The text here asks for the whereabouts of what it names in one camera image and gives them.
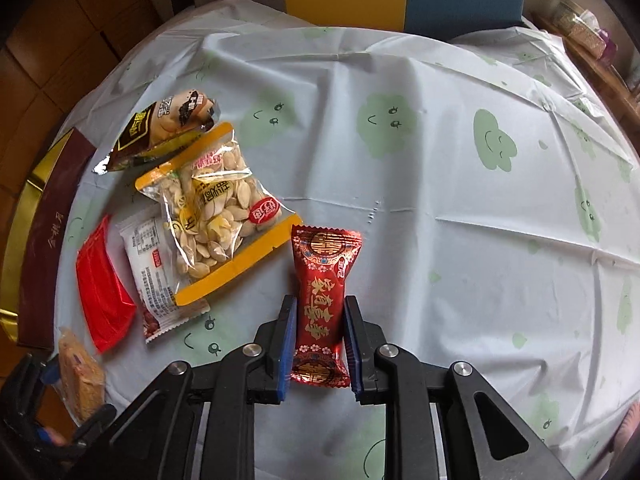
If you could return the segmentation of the person's right hand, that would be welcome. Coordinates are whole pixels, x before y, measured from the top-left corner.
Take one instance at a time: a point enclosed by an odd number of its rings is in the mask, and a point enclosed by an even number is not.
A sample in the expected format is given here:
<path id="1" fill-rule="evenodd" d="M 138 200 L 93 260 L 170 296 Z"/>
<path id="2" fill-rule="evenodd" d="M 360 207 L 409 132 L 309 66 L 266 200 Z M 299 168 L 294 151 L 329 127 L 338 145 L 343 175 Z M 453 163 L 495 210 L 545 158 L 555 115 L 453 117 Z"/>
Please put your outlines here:
<path id="1" fill-rule="evenodd" d="M 629 407 L 625 417 L 620 423 L 620 428 L 617 429 L 613 439 L 613 453 L 620 455 L 624 447 L 627 445 L 634 432 L 639 426 L 640 422 L 640 402 L 636 401 Z"/>

